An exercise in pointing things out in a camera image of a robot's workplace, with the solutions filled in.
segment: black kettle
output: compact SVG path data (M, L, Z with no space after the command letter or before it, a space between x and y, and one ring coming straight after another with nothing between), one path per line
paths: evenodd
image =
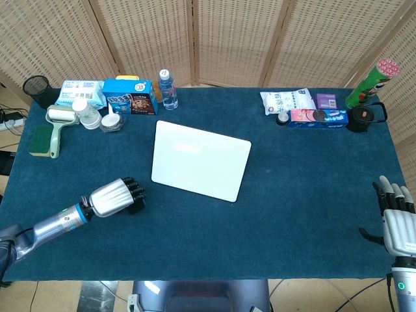
M383 109L384 119L374 120L374 113L368 106L379 105ZM369 125L373 122L385 122L387 120L387 111L382 102L360 105L348 111L348 125L346 128L353 132L367 131Z

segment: white jar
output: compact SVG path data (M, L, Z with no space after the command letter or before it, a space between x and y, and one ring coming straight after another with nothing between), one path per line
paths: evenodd
M78 98L72 102L72 109L78 115L79 121L89 130L98 128L101 115L98 110L88 104L86 99Z

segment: water bottle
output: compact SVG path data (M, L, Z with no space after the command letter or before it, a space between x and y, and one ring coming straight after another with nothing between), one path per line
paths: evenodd
M177 96L174 78L169 74L168 70L159 72L159 87L162 93L163 106L172 110L177 107Z

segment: robotic hand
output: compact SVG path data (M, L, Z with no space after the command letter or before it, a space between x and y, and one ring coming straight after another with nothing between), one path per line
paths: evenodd
M6 270L15 262L26 258L39 246L73 231L91 221L94 215L107 217L125 208L130 214L144 208L144 187L132 178L117 179L91 193L89 200L62 210L50 218L23 230L18 224L0 229L0 284ZM33 240L25 232L33 230Z
M416 311L416 212L409 190L390 184L380 176L383 187L373 183L383 220L384 236L377 237L360 228L365 239L385 246L396 257L392 265L393 279L400 312ZM391 276L387 275L387 285Z

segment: pringles can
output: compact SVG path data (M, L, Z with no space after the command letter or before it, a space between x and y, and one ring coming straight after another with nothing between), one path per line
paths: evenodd
M399 71L400 68L395 61L388 58L379 60L368 76L347 97L346 106L352 109L368 102L369 98L398 75Z

